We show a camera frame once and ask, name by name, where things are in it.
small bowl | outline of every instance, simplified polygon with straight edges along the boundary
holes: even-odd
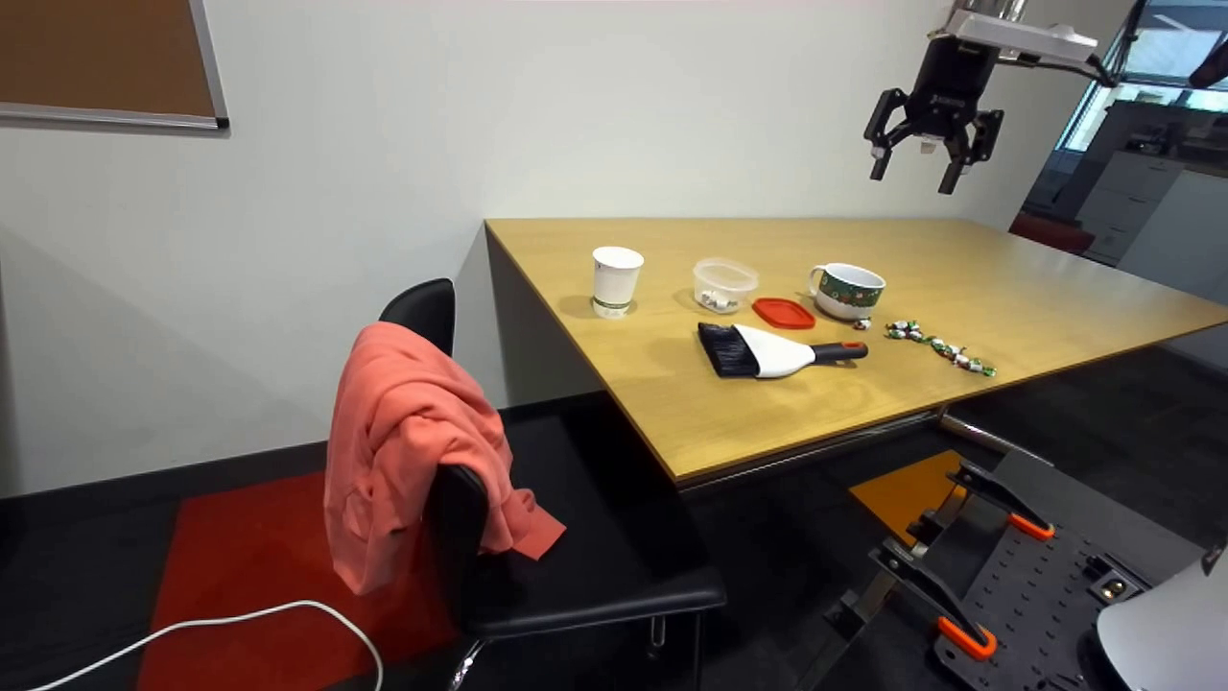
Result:
[[[740,309],[759,289],[759,271],[736,261],[704,258],[694,261],[694,304],[707,309]]]
[[[863,263],[829,261],[809,270],[813,306],[833,320],[872,320],[888,280]]]

clear bowl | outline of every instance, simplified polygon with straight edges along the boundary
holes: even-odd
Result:
[[[759,289],[759,271],[736,261],[704,258],[694,261],[694,304],[707,309],[740,309]]]

white cable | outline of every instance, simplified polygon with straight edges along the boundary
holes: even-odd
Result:
[[[284,610],[305,610],[305,605],[337,618],[360,645],[369,645],[369,651],[378,660],[378,691],[380,691],[385,687],[385,657],[380,657],[380,648],[341,610],[334,610],[334,605],[328,605],[318,599],[290,599],[290,604],[278,604],[278,605],[265,605],[265,610],[246,610],[246,614],[228,614],[228,618],[185,618],[185,620],[163,624],[150,636],[130,641],[130,645],[114,648],[112,657],[101,657],[101,660],[94,660],[94,665],[86,665],[86,669],[77,669],[77,672],[68,672],[63,679],[39,683],[36,691],[55,691],[55,687],[64,687],[64,683],[73,683],[82,675],[94,675],[94,672],[108,669],[112,660],[130,657],[136,648],[148,648],[150,641],[168,636],[177,631],[238,624],[238,620],[252,620],[252,618],[269,618],[269,614],[284,614]]]

robotic arm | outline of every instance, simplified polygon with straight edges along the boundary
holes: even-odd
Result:
[[[883,181],[889,148],[912,133],[950,146],[943,195],[955,193],[969,165],[992,160],[1001,110],[979,110],[979,96],[987,92],[994,65],[1076,70],[1111,83],[1106,65],[1093,56],[1093,38],[1076,33],[1072,25],[1044,32],[1017,24],[1022,13],[1026,0],[953,0],[950,24],[929,38],[912,92],[888,88],[869,119],[863,137],[874,153],[872,181]]]

wooden tabletop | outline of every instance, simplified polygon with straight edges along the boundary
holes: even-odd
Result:
[[[950,220],[493,220],[488,229],[680,482],[1228,323],[1222,304]],[[590,309],[590,251],[605,243],[646,253],[636,306],[627,320]],[[800,341],[857,339],[872,358],[788,381],[713,375],[694,326],[769,323],[750,306],[694,306],[700,258],[753,263],[755,297],[806,306],[809,263],[857,261],[883,271],[872,329],[822,313],[813,329],[778,329]],[[992,361],[994,375],[888,339],[888,323],[900,320],[961,341]]]

